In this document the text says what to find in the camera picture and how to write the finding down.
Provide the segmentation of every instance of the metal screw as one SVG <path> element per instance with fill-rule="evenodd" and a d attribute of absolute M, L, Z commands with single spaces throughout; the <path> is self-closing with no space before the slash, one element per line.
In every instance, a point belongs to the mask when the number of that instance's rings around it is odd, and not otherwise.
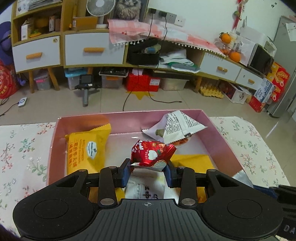
<path fill-rule="evenodd" d="M 181 203 L 186 206 L 192 206 L 196 203 L 196 201 L 194 201 L 192 198 L 184 198 Z"/>
<path fill-rule="evenodd" d="M 104 198 L 101 200 L 101 204 L 104 206 L 109 206 L 109 205 L 112 205 L 113 203 L 115 203 L 115 202 L 111 198 Z"/>

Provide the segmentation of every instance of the white drawer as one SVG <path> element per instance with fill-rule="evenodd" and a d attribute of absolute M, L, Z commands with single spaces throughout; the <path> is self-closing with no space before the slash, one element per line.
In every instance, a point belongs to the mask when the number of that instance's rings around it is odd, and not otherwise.
<path fill-rule="evenodd" d="M 259 76 L 242 69 L 237 77 L 236 83 L 257 90 L 262 81 L 263 80 Z"/>
<path fill-rule="evenodd" d="M 201 72 L 231 81 L 235 81 L 240 69 L 239 66 L 209 53 L 205 53 L 200 65 Z"/>
<path fill-rule="evenodd" d="M 87 52 L 85 48 L 101 49 Z M 65 35 L 65 63 L 77 64 L 122 64 L 124 45 L 114 46 L 109 33 L 85 33 Z"/>
<path fill-rule="evenodd" d="M 59 36 L 38 39 L 14 46 L 12 47 L 12 53 L 16 72 L 61 64 Z M 39 54 L 39 57 L 27 59 L 32 54 Z"/>

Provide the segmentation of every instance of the yellow star sticker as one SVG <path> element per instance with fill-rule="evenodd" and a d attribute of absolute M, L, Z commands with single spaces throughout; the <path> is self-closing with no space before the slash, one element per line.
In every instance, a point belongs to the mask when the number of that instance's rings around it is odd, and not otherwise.
<path fill-rule="evenodd" d="M 132 94 L 136 95 L 138 100 L 141 100 L 144 96 L 149 97 L 149 93 L 148 91 L 133 91 Z"/>

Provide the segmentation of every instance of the red snack wrapper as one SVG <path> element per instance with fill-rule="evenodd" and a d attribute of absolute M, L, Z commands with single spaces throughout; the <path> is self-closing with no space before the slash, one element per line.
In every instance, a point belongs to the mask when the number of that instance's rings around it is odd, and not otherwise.
<path fill-rule="evenodd" d="M 151 167 L 160 160 L 168 162 L 176 151 L 173 144 L 164 144 L 159 141 L 138 140 L 131 152 L 131 162 L 139 166 Z"/>

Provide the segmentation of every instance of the orange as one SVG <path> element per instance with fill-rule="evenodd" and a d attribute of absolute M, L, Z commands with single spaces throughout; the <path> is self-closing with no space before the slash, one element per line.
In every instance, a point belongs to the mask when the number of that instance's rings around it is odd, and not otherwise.
<path fill-rule="evenodd" d="M 230 54 L 229 54 L 229 58 L 231 59 L 231 60 L 233 60 L 234 62 L 240 62 L 240 53 L 238 53 L 238 52 L 231 52 Z"/>
<path fill-rule="evenodd" d="M 230 44 L 230 42 L 231 42 L 231 37 L 228 33 L 221 33 L 220 39 L 222 40 L 222 42 L 224 42 L 226 44 Z"/>

